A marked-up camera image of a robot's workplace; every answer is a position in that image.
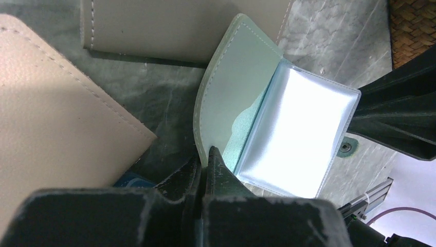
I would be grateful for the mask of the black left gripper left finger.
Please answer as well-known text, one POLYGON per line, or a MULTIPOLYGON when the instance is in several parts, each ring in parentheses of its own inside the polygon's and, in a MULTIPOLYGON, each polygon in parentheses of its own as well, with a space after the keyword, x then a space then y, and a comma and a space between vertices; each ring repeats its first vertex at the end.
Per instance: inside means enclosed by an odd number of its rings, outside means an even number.
POLYGON ((193 157, 152 188, 38 190, 1 246, 190 246, 200 176, 193 157))

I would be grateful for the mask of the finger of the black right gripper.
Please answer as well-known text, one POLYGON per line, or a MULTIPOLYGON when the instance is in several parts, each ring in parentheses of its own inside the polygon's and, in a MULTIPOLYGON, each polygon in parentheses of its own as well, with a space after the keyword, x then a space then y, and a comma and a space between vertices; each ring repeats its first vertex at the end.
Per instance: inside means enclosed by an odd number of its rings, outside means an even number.
POLYGON ((360 91, 349 133, 417 160, 435 160, 435 46, 360 91))

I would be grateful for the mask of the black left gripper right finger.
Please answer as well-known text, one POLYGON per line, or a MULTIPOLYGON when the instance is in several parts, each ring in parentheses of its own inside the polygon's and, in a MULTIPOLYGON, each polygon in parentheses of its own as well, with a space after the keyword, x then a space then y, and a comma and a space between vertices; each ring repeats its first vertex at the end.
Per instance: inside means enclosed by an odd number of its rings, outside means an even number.
POLYGON ((209 150, 203 246, 351 246, 344 219, 325 200, 257 197, 209 150))

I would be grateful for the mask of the green card holder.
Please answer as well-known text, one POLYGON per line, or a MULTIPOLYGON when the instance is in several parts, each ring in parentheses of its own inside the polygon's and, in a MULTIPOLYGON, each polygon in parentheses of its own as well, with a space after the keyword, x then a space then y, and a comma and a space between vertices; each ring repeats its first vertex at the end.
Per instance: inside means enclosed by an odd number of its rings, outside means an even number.
POLYGON ((234 17, 198 89, 199 159, 219 149, 241 182, 284 197, 316 198, 361 92, 299 68, 245 14, 234 17))

